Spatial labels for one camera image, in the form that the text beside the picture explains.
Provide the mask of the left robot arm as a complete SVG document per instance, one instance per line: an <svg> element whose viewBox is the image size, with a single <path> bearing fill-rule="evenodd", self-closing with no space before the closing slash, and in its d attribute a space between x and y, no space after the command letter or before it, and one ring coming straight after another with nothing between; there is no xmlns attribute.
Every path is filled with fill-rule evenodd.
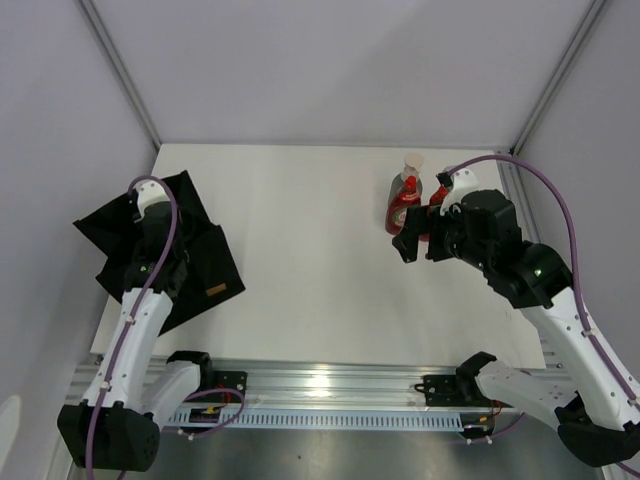
<svg viewBox="0 0 640 480"><path fill-rule="evenodd" d="M216 377L189 359L172 361L143 385L156 339L187 277L187 255L176 247L178 209L173 200L145 208L143 240L125 274L121 313L94 380L77 405L65 405L57 425L74 463L89 478L97 469L150 468L160 435L189 396L208 399Z"/></svg>

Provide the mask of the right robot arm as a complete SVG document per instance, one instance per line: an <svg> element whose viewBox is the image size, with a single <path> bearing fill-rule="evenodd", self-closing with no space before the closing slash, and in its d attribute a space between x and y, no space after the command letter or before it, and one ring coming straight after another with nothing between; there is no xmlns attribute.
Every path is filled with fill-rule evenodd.
<svg viewBox="0 0 640 480"><path fill-rule="evenodd" d="M404 262L416 261L423 235L427 259L459 259L478 269L560 354L572 381L565 389L479 352L457 368L457 396L472 405L499 401L539 420L591 467L638 454L639 411L602 358L603 341L582 324L572 274L554 249L523 239L513 203L498 190L478 190L445 213L409 208L392 239Z"/></svg>

